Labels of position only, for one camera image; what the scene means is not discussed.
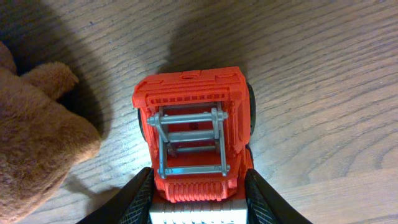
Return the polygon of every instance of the ladder rung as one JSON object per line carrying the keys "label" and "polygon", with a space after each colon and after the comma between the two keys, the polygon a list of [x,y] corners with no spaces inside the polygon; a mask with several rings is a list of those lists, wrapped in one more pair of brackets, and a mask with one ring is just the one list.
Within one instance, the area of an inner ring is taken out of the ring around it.
{"label": "ladder rung", "polygon": [[168,139],[170,142],[212,140],[214,139],[214,131],[213,130],[178,131],[178,132],[169,133]]}
{"label": "ladder rung", "polygon": [[[218,121],[223,121],[228,118],[228,114],[222,111],[215,111],[212,113],[197,113],[197,114],[181,114],[181,115],[168,115],[159,116],[160,124],[183,124],[192,122],[205,122],[212,121],[213,115],[217,116]],[[151,126],[156,126],[155,117],[150,117],[147,119],[147,123]]]}
{"label": "ladder rung", "polygon": [[[226,170],[229,171],[230,165],[226,166]],[[181,175],[181,174],[217,174],[221,173],[221,165],[210,165],[210,166],[188,166],[188,167],[168,167],[165,169],[166,175]]]}
{"label": "ladder rung", "polygon": [[181,152],[208,152],[215,151],[216,146],[198,146],[198,147],[181,147],[175,150],[177,153]]}

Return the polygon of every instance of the wooden floor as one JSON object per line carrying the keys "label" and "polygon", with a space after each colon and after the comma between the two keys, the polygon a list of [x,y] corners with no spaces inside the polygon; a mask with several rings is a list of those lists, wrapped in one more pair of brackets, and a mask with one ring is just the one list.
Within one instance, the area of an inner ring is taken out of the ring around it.
{"label": "wooden floor", "polygon": [[81,83],[62,102],[103,136],[21,223],[75,223],[150,166],[139,80],[232,65],[256,94],[255,168],[282,196],[314,223],[398,223],[398,4],[353,2],[2,3],[20,72],[69,64]]}

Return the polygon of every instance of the toy truck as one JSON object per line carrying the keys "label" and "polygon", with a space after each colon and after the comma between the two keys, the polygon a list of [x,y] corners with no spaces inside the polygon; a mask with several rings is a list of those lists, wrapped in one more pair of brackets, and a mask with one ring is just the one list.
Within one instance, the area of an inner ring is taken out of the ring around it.
{"label": "toy truck", "polygon": [[161,197],[221,201],[244,188],[256,104],[238,67],[148,76],[132,103]]}
{"label": "toy truck", "polygon": [[251,86],[238,67],[150,75],[132,97],[152,167],[87,223],[310,223],[254,169]]}

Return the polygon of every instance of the black wheel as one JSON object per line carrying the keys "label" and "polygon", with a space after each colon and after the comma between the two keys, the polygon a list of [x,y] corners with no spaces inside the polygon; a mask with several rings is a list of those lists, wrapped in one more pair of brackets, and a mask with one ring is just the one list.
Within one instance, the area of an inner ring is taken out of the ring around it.
{"label": "black wheel", "polygon": [[142,128],[141,111],[140,111],[140,109],[137,110],[137,116],[138,116],[138,125],[139,125],[139,129],[141,131],[142,137],[144,138],[145,141],[147,141],[145,139],[144,129]]}
{"label": "black wheel", "polygon": [[253,87],[249,84],[249,99],[250,99],[250,135],[253,134],[254,128],[256,127],[256,97],[254,96]]}

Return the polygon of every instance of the plush toy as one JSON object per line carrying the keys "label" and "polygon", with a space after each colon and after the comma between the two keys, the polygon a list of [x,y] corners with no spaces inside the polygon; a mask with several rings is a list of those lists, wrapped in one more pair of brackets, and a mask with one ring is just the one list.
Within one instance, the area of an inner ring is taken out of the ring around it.
{"label": "plush toy", "polygon": [[56,102],[76,83],[59,62],[18,77],[11,53],[0,42],[0,223],[35,210],[72,165],[100,149],[94,126]]}

